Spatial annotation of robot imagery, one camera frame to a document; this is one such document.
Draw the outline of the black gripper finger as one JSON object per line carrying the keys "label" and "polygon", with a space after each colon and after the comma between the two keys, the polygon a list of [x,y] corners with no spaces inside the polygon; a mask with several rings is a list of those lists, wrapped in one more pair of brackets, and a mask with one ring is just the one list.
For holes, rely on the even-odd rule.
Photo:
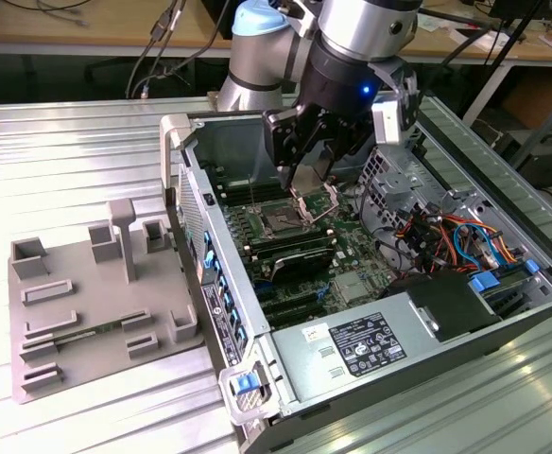
{"label": "black gripper finger", "polygon": [[323,139],[323,148],[313,164],[317,174],[330,174],[335,162],[347,155],[355,155],[370,137],[370,121],[344,122],[339,120],[336,130]]}
{"label": "black gripper finger", "polygon": [[315,127],[310,120],[304,107],[262,114],[266,151],[277,169],[282,189],[290,188],[298,165],[315,145]]}

